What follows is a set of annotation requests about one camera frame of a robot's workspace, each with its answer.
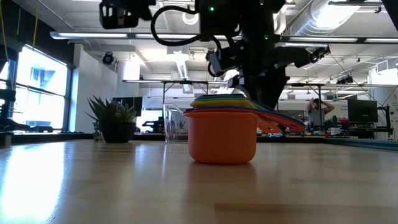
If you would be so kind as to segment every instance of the wooden table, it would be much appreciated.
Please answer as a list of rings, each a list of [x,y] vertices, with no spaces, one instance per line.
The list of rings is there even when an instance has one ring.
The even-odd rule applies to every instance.
[[[69,141],[0,151],[0,223],[397,223],[398,154],[258,144],[243,166],[186,144]]]

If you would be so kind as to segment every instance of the ceiling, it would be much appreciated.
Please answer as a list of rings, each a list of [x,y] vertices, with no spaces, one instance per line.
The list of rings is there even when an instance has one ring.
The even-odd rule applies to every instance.
[[[34,14],[35,1],[33,0],[14,0],[24,9]],[[149,22],[140,21],[139,25],[133,29],[104,30],[99,20],[99,2],[72,1],[72,0],[40,0],[40,19],[62,32],[145,32],[150,33]],[[287,24],[299,13],[309,0],[293,0],[295,7],[287,10]],[[167,4],[193,5],[192,1],[158,1],[157,6],[152,8],[154,13],[159,6]],[[360,12],[354,13],[342,26],[337,28],[332,36],[372,36],[372,37],[397,37],[398,31],[395,29],[387,13],[373,13],[375,8],[361,8]],[[177,11],[167,11],[160,16],[156,23],[158,33],[171,34],[197,34],[199,33],[198,23],[187,25],[182,21],[182,13]],[[177,69],[176,64],[167,60],[167,48],[158,44],[154,40],[95,40],[90,41],[91,47],[97,54],[102,54],[101,49],[106,45],[133,45],[140,53],[145,65],[141,72],[145,75],[152,73],[170,74]],[[191,49],[197,52],[187,62],[189,70],[207,69],[204,52],[207,48],[215,48],[212,42],[195,42],[190,45]],[[367,82],[368,69],[374,66],[374,62],[380,62],[385,57],[398,57],[398,45],[330,45],[332,55],[347,70],[354,71],[354,79],[359,83]],[[130,57],[129,52],[115,53],[120,60]],[[288,66],[287,74],[292,77],[292,81],[304,82],[327,82],[329,77],[341,73],[343,70],[331,56],[319,61],[317,64],[309,65],[305,68],[295,68]]]

